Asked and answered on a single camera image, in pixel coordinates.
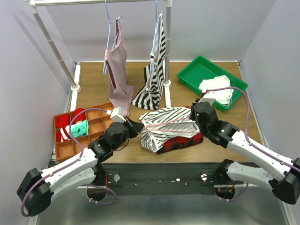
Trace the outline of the green plastic tray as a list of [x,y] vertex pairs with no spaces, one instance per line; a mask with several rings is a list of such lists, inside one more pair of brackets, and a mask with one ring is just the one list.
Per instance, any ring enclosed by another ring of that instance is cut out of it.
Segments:
[[198,56],[197,58],[195,58],[182,71],[178,73],[177,77],[181,84],[202,97],[203,94],[199,89],[200,83],[203,80],[213,79],[221,75],[227,76],[232,87],[237,87],[242,91],[245,91],[248,87],[248,84],[246,82],[217,66],[215,63],[211,62],[203,56]]

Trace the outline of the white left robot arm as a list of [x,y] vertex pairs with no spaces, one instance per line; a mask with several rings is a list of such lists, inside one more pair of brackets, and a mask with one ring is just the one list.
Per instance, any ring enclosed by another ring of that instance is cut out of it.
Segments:
[[143,128],[142,123],[126,117],[123,122],[113,122],[79,154],[41,171],[29,170],[16,192],[22,202],[21,215],[34,217],[47,209],[55,197],[70,189],[101,184],[105,175],[102,162],[125,141],[137,137]]

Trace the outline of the bold black white striped top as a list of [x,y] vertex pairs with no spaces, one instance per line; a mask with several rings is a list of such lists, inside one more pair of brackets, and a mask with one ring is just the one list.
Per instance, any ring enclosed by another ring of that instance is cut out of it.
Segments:
[[[159,108],[161,97],[163,94],[163,83],[165,79],[164,61],[165,61],[165,32],[164,22],[162,27],[161,45],[159,48],[159,58],[156,67],[156,74],[151,81],[150,91],[146,90],[145,85],[139,90],[136,96],[133,98],[131,105],[146,110],[156,110]],[[150,64],[144,67],[144,81],[145,84],[149,77]]]

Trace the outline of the pink wire hanger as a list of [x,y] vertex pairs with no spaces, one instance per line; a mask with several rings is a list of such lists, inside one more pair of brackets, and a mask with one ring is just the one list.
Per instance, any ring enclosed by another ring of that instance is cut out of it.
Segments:
[[188,117],[168,122],[145,123],[145,129],[158,135],[192,137],[200,132],[196,123]]

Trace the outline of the blue hanger with striped top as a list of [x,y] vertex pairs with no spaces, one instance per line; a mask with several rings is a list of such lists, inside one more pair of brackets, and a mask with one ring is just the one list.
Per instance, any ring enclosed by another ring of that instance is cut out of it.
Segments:
[[157,0],[155,1],[155,31],[154,31],[154,37],[153,37],[153,43],[152,43],[152,50],[150,52],[150,67],[149,67],[149,77],[145,84],[146,90],[150,91],[151,87],[151,81],[156,74],[156,67],[158,63],[159,58],[159,48],[161,45],[161,36],[162,36],[162,27],[163,27],[163,12],[158,14],[158,8],[157,8]]

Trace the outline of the silver clothes rack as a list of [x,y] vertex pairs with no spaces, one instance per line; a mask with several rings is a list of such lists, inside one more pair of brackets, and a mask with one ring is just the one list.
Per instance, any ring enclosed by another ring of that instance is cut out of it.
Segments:
[[[67,76],[68,80],[71,83],[71,109],[76,107],[78,93],[81,90],[79,85],[79,76],[80,76],[80,64],[75,64],[75,78],[72,77],[69,69],[67,68],[61,54],[59,53],[53,39],[51,38],[47,28],[45,27],[41,17],[38,14],[37,7],[40,6],[59,6],[59,5],[80,5],[80,4],[108,4],[108,3],[118,3],[118,0],[27,0],[26,3],[30,7],[31,12],[41,29],[44,37],[46,38],[49,46],[52,49],[57,61],[59,62],[61,68],[63,69],[65,75]],[[171,87],[171,80],[169,79],[169,71],[170,71],[170,41],[171,41],[171,13],[172,13],[172,4],[171,0],[167,0],[166,2],[166,15],[165,15],[165,39],[166,39],[166,53],[165,53],[165,77],[163,82],[164,87],[164,94],[165,94],[165,106],[171,106],[171,94],[170,94],[170,87]]]

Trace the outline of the blue hanger with mauve top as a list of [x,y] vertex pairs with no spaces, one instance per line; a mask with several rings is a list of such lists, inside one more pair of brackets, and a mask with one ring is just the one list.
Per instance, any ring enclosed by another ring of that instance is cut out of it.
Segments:
[[[114,20],[111,20],[109,10],[108,10],[108,1],[105,0],[105,9],[106,9],[106,15],[108,19],[108,36],[107,36],[107,42],[106,42],[106,50],[110,50],[110,41],[112,40],[111,34],[112,34],[112,27],[116,24],[116,22],[120,19],[120,22],[122,22],[122,16],[116,17]],[[107,60],[104,60],[104,66],[103,66],[103,74],[106,75],[108,69]]]

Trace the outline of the red sock roll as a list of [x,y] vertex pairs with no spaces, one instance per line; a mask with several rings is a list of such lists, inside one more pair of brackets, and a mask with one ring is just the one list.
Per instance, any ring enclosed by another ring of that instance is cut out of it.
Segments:
[[75,109],[71,117],[72,124],[80,123],[83,122],[84,120],[86,120],[84,108]]

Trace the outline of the thin striped tank top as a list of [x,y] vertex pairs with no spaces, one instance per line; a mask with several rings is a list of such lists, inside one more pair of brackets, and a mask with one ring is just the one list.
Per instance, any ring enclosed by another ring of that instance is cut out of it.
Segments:
[[192,138],[200,133],[196,122],[189,118],[190,113],[187,107],[168,107],[141,115],[139,120],[144,125],[141,146],[158,152],[172,138]]

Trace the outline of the white cloth in tray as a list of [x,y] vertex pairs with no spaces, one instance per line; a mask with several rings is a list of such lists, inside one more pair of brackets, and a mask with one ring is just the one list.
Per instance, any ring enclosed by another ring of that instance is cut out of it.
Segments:
[[[215,90],[221,88],[228,88],[231,86],[231,82],[226,75],[216,76],[212,79],[204,79],[199,84],[199,90],[201,93],[204,93],[206,90]],[[210,95],[215,98],[215,100],[224,105],[225,107],[229,106],[232,102],[233,89],[213,91]]]

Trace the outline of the red white striped sock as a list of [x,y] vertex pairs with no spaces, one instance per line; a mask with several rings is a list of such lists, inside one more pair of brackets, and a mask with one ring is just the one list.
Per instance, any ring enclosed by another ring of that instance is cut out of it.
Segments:
[[64,127],[61,127],[59,131],[56,132],[56,142],[62,143],[64,141],[70,140],[70,136]]

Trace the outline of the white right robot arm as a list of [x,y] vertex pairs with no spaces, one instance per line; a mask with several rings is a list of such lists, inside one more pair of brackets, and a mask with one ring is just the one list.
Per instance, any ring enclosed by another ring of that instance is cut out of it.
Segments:
[[290,159],[249,138],[245,132],[229,122],[218,119],[209,102],[193,102],[191,120],[204,137],[225,149],[229,148],[251,159],[257,167],[224,160],[216,170],[216,179],[243,181],[271,190],[279,200],[295,205],[300,196],[300,159]]

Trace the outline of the orange compartment organizer box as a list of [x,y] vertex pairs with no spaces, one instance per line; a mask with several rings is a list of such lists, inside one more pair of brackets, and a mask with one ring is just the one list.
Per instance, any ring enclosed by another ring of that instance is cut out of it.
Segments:
[[[81,152],[81,147],[86,148],[92,141],[96,140],[101,135],[103,135],[105,130],[109,128],[110,124],[113,122],[113,120],[110,119],[110,115],[106,113],[107,110],[112,109],[114,109],[114,107],[110,102],[90,107],[90,109],[85,112],[86,119],[89,123],[89,134],[82,137],[74,138],[73,135],[70,133],[70,140],[61,143],[56,142],[56,132],[59,131],[59,128],[55,127],[54,116],[53,126],[55,150],[52,154],[52,160],[57,163],[63,162],[75,156],[76,154],[79,154]],[[68,113],[70,115],[69,126],[72,125],[71,117],[73,112],[74,111],[64,113]]]

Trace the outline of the red black plaid shirt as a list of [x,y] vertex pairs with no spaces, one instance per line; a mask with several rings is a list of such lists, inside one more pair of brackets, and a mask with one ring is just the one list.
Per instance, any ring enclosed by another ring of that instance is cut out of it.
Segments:
[[[158,116],[155,118],[156,122],[168,122],[170,120],[189,118],[189,107],[170,107],[158,110]],[[171,135],[158,135],[157,140],[159,147],[157,147],[157,154],[167,153],[173,150],[184,149],[190,146],[194,146],[203,142],[203,135],[199,132],[192,137],[180,137]]]

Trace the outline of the mauve tank top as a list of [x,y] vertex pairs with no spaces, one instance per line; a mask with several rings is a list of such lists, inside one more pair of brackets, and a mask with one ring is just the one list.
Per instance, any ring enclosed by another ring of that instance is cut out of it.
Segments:
[[122,108],[123,116],[128,116],[134,93],[134,86],[127,84],[127,50],[121,31],[121,17],[116,19],[115,24],[115,46],[112,50],[105,51],[105,65],[107,66],[109,75],[108,98],[115,108]]

